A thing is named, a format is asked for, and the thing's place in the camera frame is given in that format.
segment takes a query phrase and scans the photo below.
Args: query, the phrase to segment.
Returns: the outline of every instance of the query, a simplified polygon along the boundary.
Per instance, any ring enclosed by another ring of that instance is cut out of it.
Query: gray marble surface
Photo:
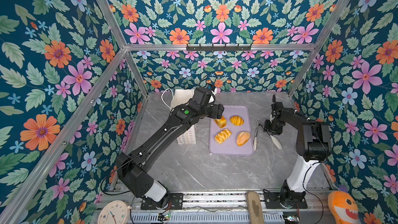
[[[256,119],[260,119],[262,123],[269,119],[273,94],[219,93],[216,95],[216,103],[246,106],[249,109],[251,133],[254,135]],[[281,101],[285,107],[293,106],[286,93],[275,94],[277,101]],[[171,93],[165,93],[163,98],[169,104]],[[151,93],[133,147],[138,147],[152,136],[168,115],[169,109],[163,104],[161,94]],[[277,136],[282,150],[276,148],[269,135],[259,129],[257,149],[253,155],[227,156],[209,152],[210,121],[212,120],[205,118],[197,124],[196,144],[179,145],[175,140],[158,157],[148,174],[171,191],[280,188],[283,181],[290,176],[297,159],[297,130],[291,125],[286,124],[283,133]],[[329,184],[319,166],[307,188],[321,187],[328,188]],[[122,186],[116,190],[125,191],[127,188]]]

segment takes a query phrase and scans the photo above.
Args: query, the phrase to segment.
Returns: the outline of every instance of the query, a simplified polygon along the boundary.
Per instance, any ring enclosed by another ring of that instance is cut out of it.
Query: pink flower
[[[65,169],[65,163],[62,161],[65,160],[68,157],[68,155],[69,155],[69,153],[65,152],[58,158],[57,163],[54,165],[54,167],[52,167],[52,169],[49,173],[50,177],[53,177],[55,175],[55,173],[57,172],[57,167],[58,167],[58,169],[61,169],[61,170]]]
[[[377,144],[379,142],[379,138],[383,139],[383,140],[387,140],[387,135],[385,133],[382,133],[382,131],[385,131],[387,129],[387,125],[385,124],[381,124],[379,126],[377,119],[372,119],[372,125],[370,125],[369,123],[364,123],[363,126],[370,130],[370,131],[366,131],[365,132],[365,136],[366,137],[370,137],[372,136],[372,140],[375,144]]]
[[[328,85],[326,85],[324,88],[322,88],[323,91],[323,95],[325,95],[326,97],[328,97],[330,95],[330,89],[331,87],[328,87]]]
[[[276,67],[276,66],[278,66],[278,63],[279,63],[279,61],[274,59],[274,60],[271,60],[269,64],[271,67]]]
[[[192,61],[195,60],[195,57],[198,57],[199,54],[196,53],[196,51],[184,51],[185,59],[191,59]]]
[[[361,70],[362,72],[359,72],[358,70],[352,72],[352,77],[359,79],[354,82],[352,88],[354,89],[360,88],[361,85],[363,84],[362,91],[365,94],[368,94],[371,90],[370,83],[374,86],[378,86],[383,83],[380,77],[374,76],[375,74],[380,72],[381,64],[377,64],[369,70],[369,63],[365,61],[362,63]]]
[[[69,191],[69,186],[67,186],[68,183],[69,179],[66,179],[65,182],[63,178],[59,179],[58,185],[54,185],[52,187],[52,191],[54,191],[54,194],[52,195],[53,200],[57,197],[60,199],[64,197],[64,192]]]
[[[86,132],[90,132],[90,136],[93,135],[93,133],[97,133],[97,128],[98,125],[96,124],[95,121],[93,121],[92,123],[88,123],[88,128],[86,130]]]
[[[90,79],[93,74],[90,71],[84,72],[84,65],[82,62],[77,63],[77,70],[72,65],[69,65],[68,69],[73,76],[65,76],[64,81],[69,85],[74,84],[72,88],[73,95],[78,95],[80,93],[80,88],[82,88],[84,93],[88,93],[91,89],[91,83],[88,79]]]
[[[79,131],[82,129],[82,127],[83,127],[83,125],[81,124],[81,125],[79,126],[79,128],[77,128],[75,134],[73,135],[73,137],[72,137],[72,138],[70,139],[70,141],[69,141],[71,144],[74,143],[75,137],[77,137],[77,138],[81,138],[81,137],[82,137],[82,134],[79,132]]]
[[[162,67],[168,68],[170,66],[169,60],[163,59],[163,61],[160,62],[162,64]]]
[[[180,57],[180,54],[178,53],[178,50],[174,51],[167,51],[168,53],[166,54],[167,57],[172,57],[174,60],[176,57]]]
[[[228,43],[229,42],[229,35],[231,35],[232,30],[231,29],[225,29],[225,23],[224,22],[220,22],[218,24],[218,30],[216,29],[212,29],[210,31],[213,35],[215,35],[215,37],[213,37],[213,40],[211,42],[218,42],[220,41],[220,44],[222,43],[222,41]]]
[[[391,86],[393,87],[391,93],[396,93],[398,95],[398,83],[392,83]]]
[[[200,20],[198,20],[198,22],[195,23],[195,26],[196,30],[203,30],[203,28],[206,27],[205,22],[204,21],[201,22]]]
[[[386,180],[386,182],[384,183],[384,186],[386,186],[387,188],[390,188],[391,193],[396,194],[397,190],[398,190],[398,183],[396,181],[394,174],[391,174],[390,177],[388,177],[386,175],[384,176],[384,180]]]
[[[385,153],[387,156],[392,157],[392,158],[390,158],[390,159],[387,161],[387,164],[388,164],[389,166],[395,166],[395,165],[398,163],[398,146],[397,146],[396,144],[393,145],[393,146],[392,146],[392,150],[393,150],[394,152],[392,152],[392,151],[390,151],[390,150],[385,150],[385,151],[384,151],[384,153]]]
[[[139,44],[144,44],[144,41],[148,42],[150,40],[148,36],[143,35],[145,33],[144,27],[140,27],[137,30],[137,27],[135,26],[135,24],[133,24],[131,22],[130,29],[131,30],[125,29],[124,32],[127,35],[132,36],[132,37],[130,37],[131,43],[136,43],[138,41]]]
[[[362,59],[362,56],[359,55],[358,57],[354,57],[354,61],[351,62],[351,65],[353,65],[353,69],[361,68],[361,63],[363,63],[365,60]]]
[[[336,72],[333,71],[333,68],[334,68],[334,65],[332,65],[330,67],[329,67],[329,65],[326,65],[326,69],[322,72],[322,74],[325,75],[324,80],[328,79],[329,81],[331,81],[332,75],[336,74]]]
[[[246,61],[249,60],[250,58],[254,58],[254,54],[257,53],[256,50],[251,50],[251,51],[244,51],[242,54],[242,57],[245,57]]]
[[[152,27],[145,27],[145,34],[148,34],[149,37],[156,37],[155,30],[152,30]]]
[[[292,37],[294,34],[297,34],[297,29],[298,27],[295,27],[293,25],[290,29],[287,30],[287,35]]]
[[[238,67],[242,67],[242,64],[241,64],[241,63],[242,63],[242,61],[239,61],[239,62],[238,62],[238,60],[236,59],[235,62],[232,62],[232,67],[234,67],[234,68],[236,68],[236,69],[237,69]]]
[[[91,57],[84,56],[84,59],[81,61],[84,64],[84,68],[88,68],[91,70],[91,66],[94,65],[94,63],[91,61]]]
[[[347,132],[351,132],[352,135],[355,135],[355,131],[359,131],[359,128],[356,127],[357,122],[351,122],[351,120],[348,120],[348,124],[344,124],[345,127],[347,127]]]
[[[318,33],[319,29],[312,29],[314,27],[314,22],[311,22],[309,25],[307,25],[307,28],[304,28],[303,26],[300,26],[297,30],[298,34],[295,35],[292,40],[297,41],[297,43],[303,43],[304,41],[306,43],[310,43],[312,41],[312,35]]]
[[[319,70],[321,66],[324,64],[323,60],[324,55],[319,55],[319,53],[316,55],[316,58],[314,58],[314,68],[316,70]]]
[[[261,57],[264,57],[265,59],[268,59],[270,56],[274,56],[273,50],[262,50],[262,54],[260,55]]]
[[[55,87],[58,89],[57,95],[62,94],[63,98],[66,98],[67,94],[71,94],[70,90],[68,90],[70,88],[70,85],[65,85],[64,81],[61,82],[61,85],[57,84],[55,85]]]
[[[200,68],[204,68],[204,67],[207,67],[207,64],[208,62],[205,62],[205,59],[202,59],[202,61],[198,61],[198,67],[200,67]]]
[[[245,21],[239,22],[238,28],[240,28],[240,31],[242,31],[242,30],[247,30],[248,26],[249,26],[249,23],[247,22],[247,20],[245,20]]]

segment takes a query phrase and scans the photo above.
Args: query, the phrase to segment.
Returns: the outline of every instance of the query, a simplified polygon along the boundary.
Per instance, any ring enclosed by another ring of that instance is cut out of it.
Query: floral wallpaper
[[[328,168],[366,224],[398,221],[397,4],[351,0],[295,94],[300,111],[329,123]]]
[[[311,43],[337,0],[109,0],[132,44]],[[333,29],[340,34],[341,26]]]
[[[95,0],[0,0],[0,211],[118,51]],[[125,60],[19,223],[89,223],[142,95]]]

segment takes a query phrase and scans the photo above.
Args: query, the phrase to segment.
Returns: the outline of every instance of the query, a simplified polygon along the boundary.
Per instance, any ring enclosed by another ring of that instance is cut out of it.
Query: aluminum frame
[[[59,156],[92,108],[93,102],[98,98],[103,88],[109,82],[113,72],[122,62],[125,55],[126,51],[124,49],[120,50],[108,64],[92,89],[84,97],[82,103],[77,107],[76,111],[62,128],[61,132],[59,132],[58,136],[40,158],[32,172],[29,173],[13,200],[0,214],[0,223],[15,224],[18,221],[22,212],[26,209],[40,188],[41,182],[47,178],[50,170],[58,161]]]
[[[334,26],[336,23],[339,21],[341,15],[343,14],[344,10],[346,9],[348,3],[351,0],[338,0],[336,3],[336,8],[330,15],[330,18],[328,19],[326,25],[322,28],[321,33],[319,34],[318,38],[316,39],[316,47],[315,50],[312,51],[307,59],[305,60],[304,64],[302,65],[300,71],[298,72],[295,81],[293,82],[292,86],[289,89],[289,96],[293,97],[294,93],[296,92],[297,87],[299,87],[301,81],[303,80],[305,74],[307,71],[310,69],[312,62],[314,61],[314,58],[318,55],[320,52],[323,44],[326,42],[328,39],[331,31],[333,30]]]

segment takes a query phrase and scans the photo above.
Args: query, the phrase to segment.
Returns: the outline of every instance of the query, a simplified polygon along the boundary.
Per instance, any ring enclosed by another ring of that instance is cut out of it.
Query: glazed pastry
[[[239,116],[232,116],[229,121],[236,126],[241,126],[244,123],[243,119]]]
[[[238,137],[236,138],[236,144],[238,146],[242,146],[244,144],[246,144],[246,142],[249,140],[250,138],[250,132],[244,131],[244,132],[240,132]]]
[[[214,122],[218,125],[220,128],[224,128],[226,126],[226,119],[224,116],[221,117],[221,119],[214,119]]]
[[[227,138],[231,137],[231,131],[228,129],[224,129],[222,130],[220,133],[218,133],[216,135],[216,137],[214,137],[214,140],[218,143],[218,144],[222,144],[224,143],[224,141],[227,140]]]

